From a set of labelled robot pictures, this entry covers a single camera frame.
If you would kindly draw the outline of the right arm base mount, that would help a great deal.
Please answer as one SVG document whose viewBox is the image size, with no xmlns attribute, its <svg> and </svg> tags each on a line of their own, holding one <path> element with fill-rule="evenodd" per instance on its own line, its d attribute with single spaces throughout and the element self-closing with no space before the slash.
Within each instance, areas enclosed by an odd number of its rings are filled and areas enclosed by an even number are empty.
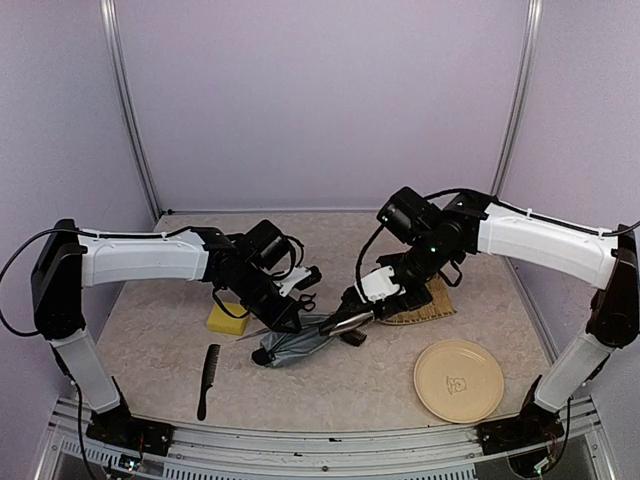
<svg viewBox="0 0 640 480">
<path fill-rule="evenodd" d="M 482 422 L 477 426 L 484 455 L 537 445 L 565 434 L 559 413 L 545 410 L 534 400 L 534 394 L 529 393 L 517 415 Z"/>
</svg>

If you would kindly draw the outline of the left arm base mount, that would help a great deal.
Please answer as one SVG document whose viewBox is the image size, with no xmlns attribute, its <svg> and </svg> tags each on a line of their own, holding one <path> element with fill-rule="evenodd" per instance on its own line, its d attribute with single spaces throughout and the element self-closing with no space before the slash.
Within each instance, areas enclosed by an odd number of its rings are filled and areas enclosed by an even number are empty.
<svg viewBox="0 0 640 480">
<path fill-rule="evenodd" d="M 171 424 L 132 415 L 126 400 L 121 398 L 115 408 L 91 414 L 86 435 L 89 439 L 139 454 L 166 457 L 174 431 Z"/>
</svg>

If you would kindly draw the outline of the black clipper guard attachment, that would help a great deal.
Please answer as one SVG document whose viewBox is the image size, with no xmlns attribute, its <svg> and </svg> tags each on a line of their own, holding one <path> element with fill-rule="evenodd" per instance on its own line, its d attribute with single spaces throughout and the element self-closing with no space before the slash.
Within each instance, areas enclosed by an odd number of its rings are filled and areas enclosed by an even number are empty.
<svg viewBox="0 0 640 480">
<path fill-rule="evenodd" d="M 367 334 L 360 330 L 353 329 L 353 330 L 341 333 L 339 337 L 346 344 L 354 347 L 359 347 L 366 341 Z"/>
</svg>

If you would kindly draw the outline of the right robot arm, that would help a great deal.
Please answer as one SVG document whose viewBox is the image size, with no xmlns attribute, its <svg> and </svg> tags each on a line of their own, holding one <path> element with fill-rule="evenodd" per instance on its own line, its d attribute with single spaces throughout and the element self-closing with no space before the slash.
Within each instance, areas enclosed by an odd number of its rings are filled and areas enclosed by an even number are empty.
<svg viewBox="0 0 640 480">
<path fill-rule="evenodd" d="M 423 195 L 410 187 L 394 193 L 377 213 L 377 230 L 405 245 L 379 258 L 369 274 L 356 261 L 355 283 L 343 294 L 330 334 L 429 304 L 427 283 L 466 257 L 501 257 L 543 272 L 554 286 L 568 280 L 587 300 L 578 323 L 550 370 L 531 387 L 511 433 L 535 442 L 551 413 L 567 404 L 610 356 L 639 335 L 639 266 L 635 229 L 596 228 L 519 208 L 476 190 L 454 188 Z"/>
</svg>

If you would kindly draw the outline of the grey zip pouch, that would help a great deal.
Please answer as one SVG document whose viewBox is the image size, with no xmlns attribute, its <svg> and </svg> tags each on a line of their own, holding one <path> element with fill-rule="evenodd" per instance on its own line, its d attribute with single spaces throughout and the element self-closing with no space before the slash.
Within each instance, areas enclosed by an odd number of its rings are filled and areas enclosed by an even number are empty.
<svg viewBox="0 0 640 480">
<path fill-rule="evenodd" d="M 280 368 L 315 354 L 333 340 L 319 333 L 320 325 L 327 318 L 328 314 L 303 312 L 299 333 L 267 333 L 260 339 L 259 347 L 252 352 L 252 362 L 261 367 Z"/>
</svg>

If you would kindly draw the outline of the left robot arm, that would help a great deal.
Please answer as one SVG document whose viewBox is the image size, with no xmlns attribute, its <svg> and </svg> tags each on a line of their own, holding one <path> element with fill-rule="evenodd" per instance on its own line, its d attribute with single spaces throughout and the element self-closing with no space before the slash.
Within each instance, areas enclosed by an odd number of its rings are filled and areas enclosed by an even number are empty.
<svg viewBox="0 0 640 480">
<path fill-rule="evenodd" d="M 209 283 L 232 292 L 268 329 L 300 330 L 299 306 L 290 293 L 303 289 L 313 272 L 298 264 L 291 239 L 269 221 L 226 235 L 193 226 L 148 234 L 101 232 L 64 219 L 49 235 L 31 275 L 36 330 L 118 444 L 133 443 L 140 424 L 121 407 L 122 395 L 99 358 L 83 316 L 84 289 L 147 280 Z"/>
</svg>

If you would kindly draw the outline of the black handled scissors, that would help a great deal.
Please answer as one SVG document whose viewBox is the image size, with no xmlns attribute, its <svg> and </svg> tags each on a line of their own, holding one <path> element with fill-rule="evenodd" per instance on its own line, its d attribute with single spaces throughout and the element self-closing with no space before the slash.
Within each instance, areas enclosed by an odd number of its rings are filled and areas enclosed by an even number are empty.
<svg viewBox="0 0 640 480">
<path fill-rule="evenodd" d="M 236 342 L 240 342 L 240 341 L 248 340 L 248 339 L 251 339 L 251 338 L 254 338 L 254 337 L 258 337 L 258 336 L 264 335 L 264 334 L 269 333 L 269 332 L 270 332 L 270 329 L 268 329 L 268 328 L 259 329 L 259 330 L 253 331 L 253 332 L 251 332 L 249 334 L 243 335 L 242 337 L 238 338 L 236 340 Z"/>
<path fill-rule="evenodd" d="M 315 293 L 301 294 L 296 301 L 297 308 L 305 312 L 312 312 L 316 308 L 315 297 Z"/>
</svg>

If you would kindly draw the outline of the black silver hair clipper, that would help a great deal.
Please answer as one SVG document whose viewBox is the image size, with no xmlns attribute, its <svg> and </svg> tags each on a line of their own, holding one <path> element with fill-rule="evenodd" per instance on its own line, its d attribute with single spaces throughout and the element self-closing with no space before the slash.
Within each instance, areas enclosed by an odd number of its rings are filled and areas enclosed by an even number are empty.
<svg viewBox="0 0 640 480">
<path fill-rule="evenodd" d="M 337 311 L 323 321 L 318 332 L 321 336 L 340 335 L 361 327 L 374 319 L 370 310 L 363 312 Z"/>
</svg>

